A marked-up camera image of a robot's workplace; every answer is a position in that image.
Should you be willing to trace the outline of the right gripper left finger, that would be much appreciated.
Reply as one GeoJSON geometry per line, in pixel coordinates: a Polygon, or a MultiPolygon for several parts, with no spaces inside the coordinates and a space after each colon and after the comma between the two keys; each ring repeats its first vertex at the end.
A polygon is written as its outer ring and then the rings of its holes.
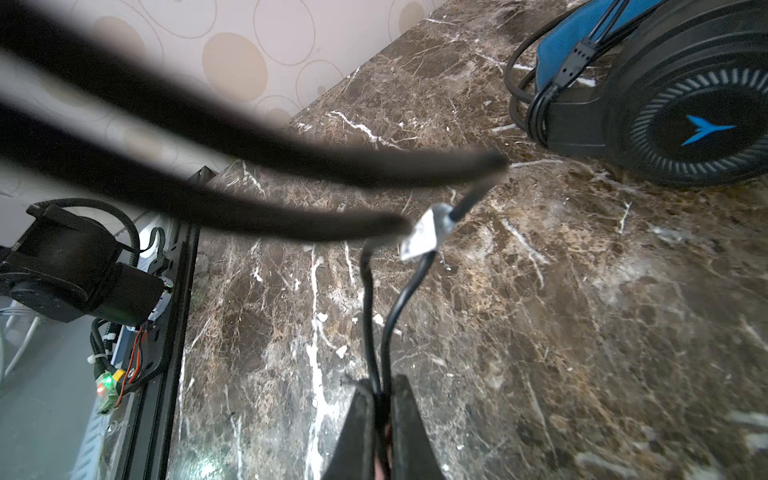
{"type": "Polygon", "coordinates": [[[369,383],[357,383],[323,480],[375,478],[375,400],[369,383]]]}

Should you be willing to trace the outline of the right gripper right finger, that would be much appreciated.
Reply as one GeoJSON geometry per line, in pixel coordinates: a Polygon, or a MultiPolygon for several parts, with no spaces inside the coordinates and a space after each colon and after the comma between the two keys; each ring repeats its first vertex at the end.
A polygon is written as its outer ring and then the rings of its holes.
{"type": "Polygon", "coordinates": [[[411,384],[396,375],[390,401],[391,478],[443,480],[411,384]]]}

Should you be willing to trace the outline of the black blue headphones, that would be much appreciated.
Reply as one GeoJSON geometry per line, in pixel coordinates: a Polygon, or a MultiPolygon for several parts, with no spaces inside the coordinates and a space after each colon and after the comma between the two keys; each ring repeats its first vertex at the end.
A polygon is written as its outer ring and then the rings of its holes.
{"type": "Polygon", "coordinates": [[[543,148],[671,187],[766,173],[765,2],[589,1],[524,46],[509,111],[543,148]]]}

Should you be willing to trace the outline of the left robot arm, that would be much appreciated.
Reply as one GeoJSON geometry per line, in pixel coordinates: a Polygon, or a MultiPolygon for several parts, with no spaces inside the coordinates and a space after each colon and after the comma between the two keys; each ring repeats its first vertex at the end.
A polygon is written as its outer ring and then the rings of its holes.
{"type": "Polygon", "coordinates": [[[35,203],[27,213],[34,222],[13,246],[1,249],[3,296],[63,323],[90,315],[136,328],[167,309],[173,283],[138,269],[139,232],[123,211],[101,200],[63,198],[35,203]],[[112,215],[130,244],[69,207],[112,215]]]}

